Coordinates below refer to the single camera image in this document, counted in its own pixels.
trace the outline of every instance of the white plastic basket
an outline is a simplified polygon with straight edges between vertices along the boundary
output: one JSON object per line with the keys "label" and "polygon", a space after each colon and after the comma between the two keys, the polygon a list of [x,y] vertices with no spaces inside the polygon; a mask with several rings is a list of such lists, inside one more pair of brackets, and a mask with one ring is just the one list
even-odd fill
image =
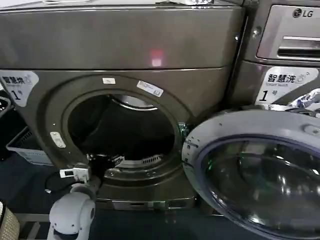
{"label": "white plastic basket", "polygon": [[53,166],[47,154],[39,147],[28,127],[25,127],[11,140],[6,145],[6,149],[16,152],[31,164]]}

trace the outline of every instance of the open washer door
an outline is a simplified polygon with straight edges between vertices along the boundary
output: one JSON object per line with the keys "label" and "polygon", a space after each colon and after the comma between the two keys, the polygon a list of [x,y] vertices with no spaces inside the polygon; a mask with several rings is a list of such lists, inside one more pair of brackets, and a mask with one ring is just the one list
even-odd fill
{"label": "open washer door", "polygon": [[197,126],[183,145],[185,173],[211,207],[245,229],[269,239],[320,239],[320,119],[255,108]]}

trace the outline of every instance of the cable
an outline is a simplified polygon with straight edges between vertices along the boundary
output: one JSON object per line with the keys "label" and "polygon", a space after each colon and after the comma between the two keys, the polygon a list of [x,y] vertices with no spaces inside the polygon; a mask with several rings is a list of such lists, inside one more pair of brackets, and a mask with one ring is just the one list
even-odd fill
{"label": "cable", "polygon": [[57,175],[59,178],[60,178],[60,173],[59,171],[55,171],[53,173],[51,173],[50,175],[48,175],[44,181],[44,191],[48,194],[57,194],[59,192],[62,192],[66,189],[68,189],[69,187],[71,187],[73,184],[83,184],[84,182],[83,181],[74,181],[74,182],[71,182],[71,183],[68,183],[67,185],[61,187],[61,188],[58,188],[58,189],[54,189],[54,190],[51,190],[48,188],[48,182],[51,178],[53,178],[55,175]]}

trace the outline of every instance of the white label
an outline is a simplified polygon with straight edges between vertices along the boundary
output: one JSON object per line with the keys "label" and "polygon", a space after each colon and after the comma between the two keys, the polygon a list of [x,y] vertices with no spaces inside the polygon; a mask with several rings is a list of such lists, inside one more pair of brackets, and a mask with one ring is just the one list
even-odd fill
{"label": "white label", "polygon": [[142,90],[144,90],[152,95],[155,95],[157,97],[161,97],[161,95],[164,93],[164,91],[161,88],[159,88],[155,85],[152,85],[150,83],[147,83],[145,81],[139,81],[138,84],[136,85],[136,87],[138,89],[142,89]]}
{"label": "white label", "polygon": [[18,106],[25,107],[39,77],[33,71],[0,70],[0,81],[13,101]]}
{"label": "white label", "polygon": [[102,78],[104,84],[116,84],[116,79],[113,77],[104,77]]}
{"label": "white label", "polygon": [[274,66],[266,72],[255,104],[272,104],[287,93],[313,81],[318,74],[316,68]]}

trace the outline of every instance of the metal rim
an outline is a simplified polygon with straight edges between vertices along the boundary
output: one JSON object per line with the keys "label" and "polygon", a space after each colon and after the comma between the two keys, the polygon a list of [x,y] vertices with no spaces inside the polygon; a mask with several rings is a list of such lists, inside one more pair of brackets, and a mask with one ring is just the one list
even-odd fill
{"label": "metal rim", "polygon": [[[129,98],[133,98],[133,99],[138,99],[136,97],[127,96],[127,95],[121,95],[121,96],[129,97]],[[121,107],[124,107],[126,109],[130,109],[130,110],[133,110],[133,111],[145,112],[145,111],[154,111],[154,110],[158,109],[158,108],[156,108],[155,106],[153,106],[151,104],[150,105],[145,104],[144,106],[141,106],[141,105],[139,106],[137,104],[130,103],[130,100],[128,100],[127,102],[124,102],[123,99],[120,99],[115,95],[112,96],[112,101],[115,102],[116,104],[120,105]]]}
{"label": "metal rim", "polygon": [[201,168],[204,157],[212,149],[228,142],[253,138],[294,145],[296,148],[303,149],[304,152],[319,155],[319,137],[305,132],[305,126],[320,126],[320,120],[296,113],[265,110],[228,112],[213,117],[196,127],[183,144],[182,159],[185,173],[196,191],[211,207],[247,230],[272,239],[318,239],[318,237],[280,235],[275,231],[261,228],[258,224],[236,217],[236,214],[230,212],[213,197]]}

